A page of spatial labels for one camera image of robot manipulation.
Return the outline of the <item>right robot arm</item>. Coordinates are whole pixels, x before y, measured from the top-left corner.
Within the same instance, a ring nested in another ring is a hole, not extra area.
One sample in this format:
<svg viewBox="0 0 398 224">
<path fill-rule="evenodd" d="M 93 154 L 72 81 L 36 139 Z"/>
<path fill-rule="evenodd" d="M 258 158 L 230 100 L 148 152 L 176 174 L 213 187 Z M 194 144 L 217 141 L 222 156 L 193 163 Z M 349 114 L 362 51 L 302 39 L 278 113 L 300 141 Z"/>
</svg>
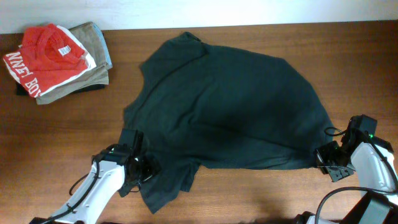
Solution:
<svg viewBox="0 0 398 224">
<path fill-rule="evenodd" d="M 328 193 L 316 213 L 304 212 L 293 222 L 298 224 L 331 223 L 320 218 L 326 200 L 345 190 L 361 191 L 359 202 L 339 222 L 347 224 L 387 223 L 397 224 L 397 172 L 394 169 L 394 151 L 391 144 L 370 135 L 370 143 L 362 142 L 351 155 L 351 162 L 358 173 L 359 187 L 342 187 Z"/>
</svg>

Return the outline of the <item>dark green t-shirt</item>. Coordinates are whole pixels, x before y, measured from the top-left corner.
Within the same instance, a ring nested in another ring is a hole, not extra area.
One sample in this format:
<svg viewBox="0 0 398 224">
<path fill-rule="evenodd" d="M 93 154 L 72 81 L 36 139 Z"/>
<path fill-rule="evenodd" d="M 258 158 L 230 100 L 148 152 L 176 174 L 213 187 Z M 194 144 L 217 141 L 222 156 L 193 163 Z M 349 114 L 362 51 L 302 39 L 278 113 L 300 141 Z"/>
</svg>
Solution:
<svg viewBox="0 0 398 224">
<path fill-rule="evenodd" d="M 160 172 L 141 187 L 155 213 L 209 169 L 311 168 L 332 125 L 311 84 L 286 60 L 202 42 L 189 32 L 142 65 L 124 125 L 144 134 Z"/>
</svg>

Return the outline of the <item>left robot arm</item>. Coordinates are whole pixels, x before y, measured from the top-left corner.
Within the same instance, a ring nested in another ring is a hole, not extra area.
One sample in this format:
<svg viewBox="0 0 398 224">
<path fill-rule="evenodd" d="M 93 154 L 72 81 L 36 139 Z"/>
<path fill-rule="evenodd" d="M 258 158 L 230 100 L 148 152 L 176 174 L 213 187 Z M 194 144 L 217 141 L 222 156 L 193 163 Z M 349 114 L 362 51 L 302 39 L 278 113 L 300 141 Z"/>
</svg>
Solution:
<svg viewBox="0 0 398 224">
<path fill-rule="evenodd" d="M 112 144 L 93 156 L 90 172 L 75 193 L 48 218 L 31 223 L 96 223 L 115 193 L 125 197 L 160 172 L 159 163 L 140 146 Z"/>
</svg>

